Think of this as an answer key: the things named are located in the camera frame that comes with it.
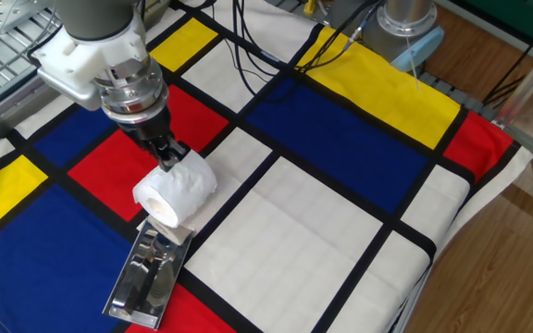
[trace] blue square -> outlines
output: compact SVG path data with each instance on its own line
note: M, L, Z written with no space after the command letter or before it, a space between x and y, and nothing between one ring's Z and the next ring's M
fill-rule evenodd
M53 186L0 231L0 332L109 332L130 244Z
M392 213L427 159L292 79L284 80L267 100L285 94L289 96L280 102L261 103L248 121Z
M62 167L112 125L113 121L102 110L92 112L81 107L34 147Z

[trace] wire rack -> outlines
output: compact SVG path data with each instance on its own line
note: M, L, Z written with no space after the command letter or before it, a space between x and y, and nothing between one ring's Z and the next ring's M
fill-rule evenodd
M61 24L49 8L36 13L16 28L0 34L0 98L36 69L26 52Z

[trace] yellow square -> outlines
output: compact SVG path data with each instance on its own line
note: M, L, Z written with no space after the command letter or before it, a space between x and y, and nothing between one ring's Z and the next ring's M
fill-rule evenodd
M150 55L165 68L176 71L215 37L215 31L191 18L150 52Z
M314 57L334 32L324 28L300 65ZM341 34L320 63L337 55L348 38ZM393 68L381 56L354 43L337 60L307 72L333 92L351 100L367 113L434 149L450 127L460 106L448 96Z
M24 155L0 170L0 219L38 187L46 175Z

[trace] tablecloth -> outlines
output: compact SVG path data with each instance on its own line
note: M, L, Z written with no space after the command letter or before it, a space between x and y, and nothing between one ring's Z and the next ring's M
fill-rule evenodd
M529 152L358 44L307 75L252 55L267 75L241 52L254 96L229 49L231 2L175 8L148 46L172 129L218 188L184 222L196 236L159 331L388 331ZM292 65L333 32L259 0L245 18ZM151 331L101 312L146 217L132 187L155 166L65 97L0 140L0 332Z

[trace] chrome metal bracket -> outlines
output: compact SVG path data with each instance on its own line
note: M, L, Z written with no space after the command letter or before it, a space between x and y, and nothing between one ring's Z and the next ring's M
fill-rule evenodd
M159 231L150 218L145 219L103 314L157 329L191 245L192 232L182 227Z

